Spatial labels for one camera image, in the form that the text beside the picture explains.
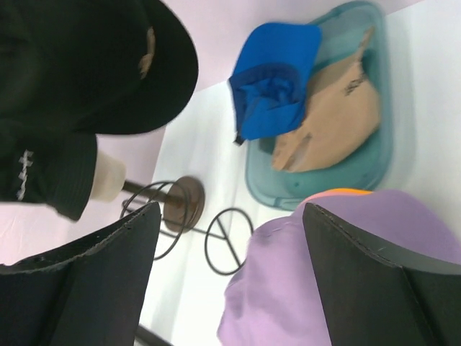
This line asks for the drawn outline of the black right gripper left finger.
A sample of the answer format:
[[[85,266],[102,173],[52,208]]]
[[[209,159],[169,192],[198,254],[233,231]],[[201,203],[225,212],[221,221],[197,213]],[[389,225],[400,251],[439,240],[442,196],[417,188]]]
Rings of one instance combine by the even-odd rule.
[[[158,241],[149,203],[61,247],[1,266],[2,345],[133,345]]]

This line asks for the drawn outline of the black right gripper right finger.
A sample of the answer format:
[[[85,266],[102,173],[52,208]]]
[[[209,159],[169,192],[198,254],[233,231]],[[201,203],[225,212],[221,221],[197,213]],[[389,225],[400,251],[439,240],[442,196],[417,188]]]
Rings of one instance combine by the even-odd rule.
[[[460,265],[400,247],[321,206],[303,212],[332,345],[459,345]]]

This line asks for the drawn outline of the purple bucket hat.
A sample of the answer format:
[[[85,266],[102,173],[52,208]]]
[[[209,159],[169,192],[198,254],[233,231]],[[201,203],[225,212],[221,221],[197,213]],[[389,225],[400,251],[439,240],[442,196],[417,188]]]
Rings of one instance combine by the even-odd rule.
[[[460,262],[460,242],[423,203],[399,190],[311,200],[348,223],[411,251]],[[258,227],[225,289],[222,345],[329,345],[303,228],[303,211]]]

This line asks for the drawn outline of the yellow bucket hat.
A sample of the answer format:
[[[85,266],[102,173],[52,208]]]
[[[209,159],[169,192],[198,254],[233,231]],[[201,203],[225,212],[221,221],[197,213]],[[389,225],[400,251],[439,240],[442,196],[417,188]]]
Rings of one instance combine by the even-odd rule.
[[[371,194],[372,191],[352,189],[352,188],[337,188],[337,189],[332,189],[331,193],[340,194],[340,195],[368,195],[368,194]]]

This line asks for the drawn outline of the beige hat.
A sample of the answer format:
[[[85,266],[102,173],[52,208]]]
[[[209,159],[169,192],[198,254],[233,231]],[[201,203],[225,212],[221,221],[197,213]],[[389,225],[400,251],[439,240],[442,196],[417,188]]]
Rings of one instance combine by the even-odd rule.
[[[377,130],[380,95],[362,65],[374,31],[373,26],[368,28],[355,52],[310,79],[303,121],[297,129],[277,136],[274,170],[293,173],[332,167]]]

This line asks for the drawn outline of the black bucket hat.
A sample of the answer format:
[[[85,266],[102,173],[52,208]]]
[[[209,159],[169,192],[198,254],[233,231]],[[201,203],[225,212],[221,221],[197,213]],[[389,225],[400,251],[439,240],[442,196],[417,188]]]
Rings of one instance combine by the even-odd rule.
[[[162,1],[3,1],[1,201],[79,220],[97,136],[165,126],[197,77],[192,39]]]

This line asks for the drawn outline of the blue cap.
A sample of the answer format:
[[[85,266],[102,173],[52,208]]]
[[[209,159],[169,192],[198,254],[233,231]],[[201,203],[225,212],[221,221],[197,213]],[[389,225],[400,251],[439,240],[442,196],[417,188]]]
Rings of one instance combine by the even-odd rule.
[[[317,25],[269,22],[251,32],[228,80],[236,144],[275,137],[300,125],[321,41]]]

